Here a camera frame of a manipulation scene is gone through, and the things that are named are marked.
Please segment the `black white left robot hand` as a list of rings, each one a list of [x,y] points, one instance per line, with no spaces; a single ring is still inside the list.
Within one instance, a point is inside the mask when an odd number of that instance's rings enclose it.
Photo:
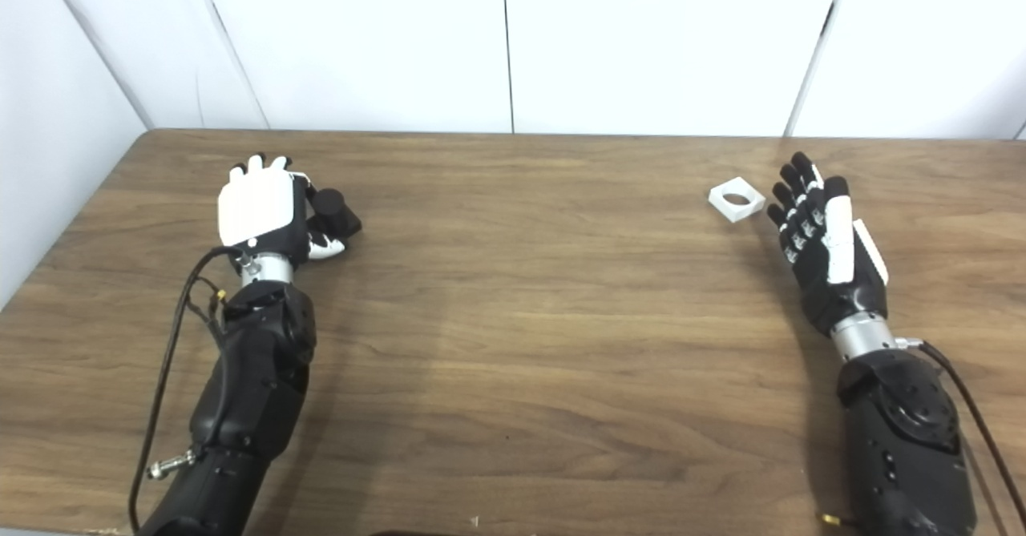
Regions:
[[[322,217],[308,212],[321,190],[290,166],[288,156],[268,160],[256,153],[228,171],[218,197],[221,244],[252,257],[285,257],[294,267],[345,251],[345,240],[326,229]]]

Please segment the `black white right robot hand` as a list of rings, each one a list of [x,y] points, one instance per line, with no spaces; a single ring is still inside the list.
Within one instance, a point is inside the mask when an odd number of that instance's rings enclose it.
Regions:
[[[854,217],[849,182],[823,177],[795,153],[779,173],[766,210],[800,291],[800,306],[821,334],[858,314],[887,318],[887,267],[864,222]]]

